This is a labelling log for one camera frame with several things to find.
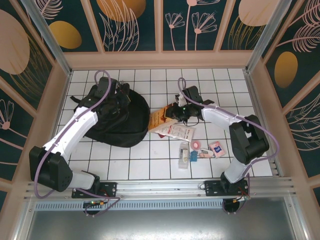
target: wooden frame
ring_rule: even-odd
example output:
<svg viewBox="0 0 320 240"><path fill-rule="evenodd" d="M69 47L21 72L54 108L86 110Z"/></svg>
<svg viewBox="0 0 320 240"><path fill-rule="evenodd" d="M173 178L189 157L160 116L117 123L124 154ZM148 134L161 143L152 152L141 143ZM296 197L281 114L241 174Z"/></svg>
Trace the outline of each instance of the wooden frame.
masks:
<svg viewBox="0 0 320 240"><path fill-rule="evenodd" d="M296 16L298 10L300 9L300 7L302 6L302 4L304 3L304 0L297 0L296 4L294 5L292 11L290 12L289 16L287 17L287 19L285 20L282 28L280 29L278 35L274 38L272 45L270 46L268 52L265 54L262 62L264 64L266 64L271 56L271 54L274 52L274 50L276 49L277 44L279 43L279 41L281 40L281 38L283 37L283 35L285 34L289 24L292 22L292 20L294 19L294 17Z"/></svg>
<svg viewBox="0 0 320 240"><path fill-rule="evenodd" d="M52 67L52 70L50 72L50 75L49 75L49 78L47 80L47 84L44 88L44 91L43 91L43 94L42 94L42 98L40 100L40 103L39 103L39 106L38 106L38 109L37 111L34 110L35 112L31 115L33 117L33 123L31 125L31 128L30 128L30 131L29 131L29 136L24 144L24 147L23 147L23 150L22 150L22 153L20 155L20 158L19 158L19 161L17 163L17 167L16 167L16 170L14 172L14 175L13 175L13 178L12 180L6 180L6 179L3 179L0 177L0 182L4 182L4 183L8 183L8 184L12 184L13 182L15 182L16 180L16 176L19 172L19 168L20 168L20 162L23 161L23 159L29 159L29 151L30 151L30 141L32 142L33 140L30 138L32 138L32 136L30 137L30 135L32 135L32 133L35 131L35 128L38 128L37 125L39 125L39 121L37 121L38 118L43 118L44 116L43 115L43 112L44 112L44 108L46 109L51 109L50 108L50 104L48 104L48 101L57 101L57 99L60 100L60 96L61 94L63 93L61 91L61 87L65 85L65 77L63 77L63 75L65 75L65 73L62 71L59 63L56 63L53 67ZM15 99L22 99L22 97L20 95L11 95L11 94L8 94L9 97L11 97L13 100ZM52 117L52 114L51 113L47 113L46 114L47 116L46 117Z"/></svg>
<svg viewBox="0 0 320 240"><path fill-rule="evenodd" d="M213 50L206 51L163 51L163 1L154 0L155 51L107 52L103 48L98 26L94 17L90 0L81 0L98 52L66 52L64 55L70 67L74 70L99 69L145 69L198 67L211 68L229 67L243 68L251 57L252 50L220 50L225 30L230 19L228 11L235 0L227 0L221 27Z"/></svg>
<svg viewBox="0 0 320 240"><path fill-rule="evenodd" d="M36 40L37 44L41 47L42 51L44 52L45 56L50 61L51 65L53 66L55 64L55 60L52 57L51 53L47 49L46 45L42 42L40 36L38 35L37 31L35 30L34 26L29 21L28 17L26 16L24 10L21 8L21 6L18 3L18 0L9 0L12 4L15 11L18 13L19 17L22 19L25 26L28 28L34 39Z"/></svg>
<svg viewBox="0 0 320 240"><path fill-rule="evenodd" d="M320 84L320 71L304 85L304 87L283 107L282 113L286 115L292 108L295 107L305 96L307 96L318 84Z"/></svg>
<svg viewBox="0 0 320 240"><path fill-rule="evenodd" d="M312 230L313 236L320 236L320 214L315 211L319 206L310 188L312 185L319 184L320 178L318 176L308 178L307 176L288 122L283 114L283 109L262 59L252 71L251 77L265 116L266 126L280 145L277 159L283 171L283 176L292 177L296 196L304 213L306 223Z"/></svg>

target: backpack strap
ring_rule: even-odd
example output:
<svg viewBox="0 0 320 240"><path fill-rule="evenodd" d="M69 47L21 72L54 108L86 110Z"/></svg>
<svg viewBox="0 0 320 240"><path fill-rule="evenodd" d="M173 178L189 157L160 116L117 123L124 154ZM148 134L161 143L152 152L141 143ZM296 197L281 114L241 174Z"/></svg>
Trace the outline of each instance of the backpack strap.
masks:
<svg viewBox="0 0 320 240"><path fill-rule="evenodd" d="M70 99L71 99L72 101L74 101L75 103L77 103L77 104L79 104L79 103L81 102L81 100L78 99L78 98L76 98L75 96L71 96Z"/></svg>

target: small bottle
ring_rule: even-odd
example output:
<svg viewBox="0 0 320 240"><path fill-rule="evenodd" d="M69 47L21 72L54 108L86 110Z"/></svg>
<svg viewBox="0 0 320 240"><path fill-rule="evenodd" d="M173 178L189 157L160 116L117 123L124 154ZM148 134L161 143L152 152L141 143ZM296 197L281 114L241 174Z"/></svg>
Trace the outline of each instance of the small bottle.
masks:
<svg viewBox="0 0 320 240"><path fill-rule="evenodd" d="M187 142L182 142L179 148L179 169L188 169L190 161L189 144Z"/></svg>

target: label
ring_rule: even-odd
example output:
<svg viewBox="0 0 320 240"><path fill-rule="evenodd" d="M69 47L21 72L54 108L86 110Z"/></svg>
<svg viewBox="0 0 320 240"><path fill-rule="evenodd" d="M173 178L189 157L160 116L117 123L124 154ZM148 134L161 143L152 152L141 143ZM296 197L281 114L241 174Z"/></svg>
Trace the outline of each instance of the label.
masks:
<svg viewBox="0 0 320 240"><path fill-rule="evenodd" d="M214 151L215 151L216 153L218 153L218 152L222 151L222 149L221 149L220 146L216 146L216 147L214 148Z"/></svg>
<svg viewBox="0 0 320 240"><path fill-rule="evenodd" d="M184 163L188 162L188 149L183 149L183 151L182 151L182 161Z"/></svg>
<svg viewBox="0 0 320 240"><path fill-rule="evenodd" d="M163 127L155 132L161 135L191 142L194 131L195 128L193 127L182 126L181 124L173 124L171 126Z"/></svg>

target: black backpack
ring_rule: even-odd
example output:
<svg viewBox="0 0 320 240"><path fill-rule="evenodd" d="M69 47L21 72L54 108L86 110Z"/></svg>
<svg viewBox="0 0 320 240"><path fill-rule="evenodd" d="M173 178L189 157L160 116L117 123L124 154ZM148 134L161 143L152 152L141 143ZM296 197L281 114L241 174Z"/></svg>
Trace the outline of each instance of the black backpack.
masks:
<svg viewBox="0 0 320 240"><path fill-rule="evenodd" d="M99 86L102 80L107 81L108 79L102 77L99 81ZM139 93L131 90L128 83L120 84L114 79L112 79L112 82L116 82L122 86L121 92L119 90L117 92L122 94L124 100L126 100L125 98L127 97L129 98L128 104L121 104L122 107L119 107L112 117L110 117L110 114L105 116L103 112L96 109L98 122L86 132L85 136L112 146L130 148L140 143L146 136L150 109L146 100ZM90 89L89 94L82 100L74 96L70 98L78 103L77 107L87 107L88 102L94 104L100 99L96 98L98 90L98 86L94 85ZM112 94L107 96L108 105L111 105L112 108L117 107L117 104L121 102L121 100L113 101L114 99L115 96L112 96Z"/></svg>

